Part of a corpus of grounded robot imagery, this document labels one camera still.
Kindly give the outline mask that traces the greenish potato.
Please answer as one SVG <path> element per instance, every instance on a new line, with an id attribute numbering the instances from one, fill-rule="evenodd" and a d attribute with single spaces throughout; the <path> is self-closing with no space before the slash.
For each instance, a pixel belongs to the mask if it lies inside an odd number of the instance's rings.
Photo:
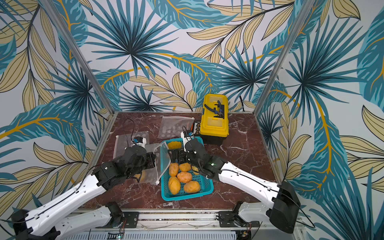
<path id="1" fill-rule="evenodd" d="M 199 175 L 199 169 L 197 167 L 191 166 L 193 173 L 198 176 Z"/>

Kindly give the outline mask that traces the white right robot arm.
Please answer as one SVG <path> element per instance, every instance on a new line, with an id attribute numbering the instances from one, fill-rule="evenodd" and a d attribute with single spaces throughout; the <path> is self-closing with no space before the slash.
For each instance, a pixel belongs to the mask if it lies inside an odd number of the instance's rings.
<path id="1" fill-rule="evenodd" d="M 197 139 L 184 140 L 180 148 L 171 148 L 168 154 L 173 162 L 188 163 L 198 169 L 200 176 L 236 187 L 262 203 L 260 207 L 247 202 L 237 204 L 233 210 L 237 223 L 269 221 L 287 234 L 294 232 L 301 203 L 290 183 L 278 184 L 247 173 L 208 153 Z"/>

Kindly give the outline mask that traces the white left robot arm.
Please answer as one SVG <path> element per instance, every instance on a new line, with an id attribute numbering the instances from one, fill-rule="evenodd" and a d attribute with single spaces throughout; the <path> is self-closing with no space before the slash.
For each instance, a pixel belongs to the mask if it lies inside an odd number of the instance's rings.
<path id="1" fill-rule="evenodd" d="M 122 156 L 95 166 L 79 184 L 56 199 L 31 211 L 18 210 L 11 223 L 16 240 L 59 240 L 93 228 L 120 228 L 126 222 L 117 203 L 94 211 L 69 215 L 91 199 L 155 167 L 156 155 L 144 147 L 128 147 Z"/>

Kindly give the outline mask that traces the teal plastic basket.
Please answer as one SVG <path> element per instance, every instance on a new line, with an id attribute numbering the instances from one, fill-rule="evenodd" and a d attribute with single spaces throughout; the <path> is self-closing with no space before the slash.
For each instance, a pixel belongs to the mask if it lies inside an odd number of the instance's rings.
<path id="1" fill-rule="evenodd" d="M 205 177 L 201 175 L 195 175 L 193 171 L 190 171 L 190 173 L 193 175 L 193 181 L 198 182 L 200 185 L 200 191 L 197 193 L 189 194 L 184 191 L 184 183 L 181 183 L 181 190 L 178 192 L 178 194 L 173 195 L 168 186 L 168 182 L 170 179 L 169 175 L 169 167 L 165 170 L 164 174 L 161 177 L 161 192 L 162 192 L 162 198 L 165 201 L 181 201 L 181 200 L 187 200 L 187 199 L 193 199 L 193 198 L 199 198 L 202 196 L 210 195 L 214 191 L 214 184 L 213 181 L 210 179 L 206 179 Z"/>

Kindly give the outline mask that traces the clear zipper bag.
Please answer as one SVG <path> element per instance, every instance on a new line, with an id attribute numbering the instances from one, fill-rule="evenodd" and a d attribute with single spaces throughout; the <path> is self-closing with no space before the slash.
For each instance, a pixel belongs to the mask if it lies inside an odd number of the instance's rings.
<path id="1" fill-rule="evenodd" d="M 168 170 L 171 164 L 171 158 L 168 153 L 168 145 L 165 141 L 157 144 L 149 144 L 145 146 L 147 153 L 152 153 L 152 168 L 143 170 L 140 174 L 134 175 L 134 178 L 139 183 L 149 183 L 152 185 L 158 185 L 161 177 Z"/>

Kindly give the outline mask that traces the yellow potato top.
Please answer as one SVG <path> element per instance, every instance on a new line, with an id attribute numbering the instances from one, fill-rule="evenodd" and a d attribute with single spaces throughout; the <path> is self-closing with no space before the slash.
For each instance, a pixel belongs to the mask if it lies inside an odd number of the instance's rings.
<path id="1" fill-rule="evenodd" d="M 169 150 L 176 150 L 182 147 L 182 142 L 172 141 L 167 143 Z"/>

